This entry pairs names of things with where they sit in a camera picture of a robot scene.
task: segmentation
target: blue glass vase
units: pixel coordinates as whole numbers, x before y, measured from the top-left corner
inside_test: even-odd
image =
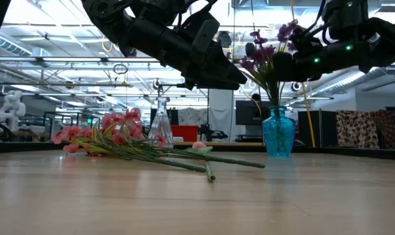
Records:
[[[269,157],[289,158],[296,123],[285,116],[286,107],[270,107],[271,116],[262,122],[262,134]]]

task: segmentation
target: table surface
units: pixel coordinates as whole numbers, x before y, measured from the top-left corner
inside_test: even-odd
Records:
[[[0,234],[395,235],[395,161],[304,153],[212,169],[215,183],[82,153],[0,154]]]

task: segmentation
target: red box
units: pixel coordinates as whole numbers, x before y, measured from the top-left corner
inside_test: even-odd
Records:
[[[171,131],[173,137],[183,137],[184,142],[197,141],[198,126],[172,125]]]

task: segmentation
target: clear glass vase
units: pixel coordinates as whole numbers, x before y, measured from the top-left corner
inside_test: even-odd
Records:
[[[289,158],[294,144],[296,123],[285,116],[286,107],[270,107],[271,116],[262,122],[268,157]]]
[[[150,140],[155,140],[151,142],[154,146],[173,148],[174,139],[172,137],[170,120],[166,113],[166,98],[158,98],[158,110],[155,114],[153,122],[151,124],[151,130],[148,135]]]

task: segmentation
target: black monitor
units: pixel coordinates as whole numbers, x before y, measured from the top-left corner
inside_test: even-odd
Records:
[[[262,119],[254,101],[236,101],[235,121],[237,125],[261,125],[261,121],[270,117],[270,102],[262,101]]]
[[[178,110],[167,110],[168,119],[170,120],[171,125],[178,125]],[[155,115],[157,114],[156,108],[151,108],[151,126]]]

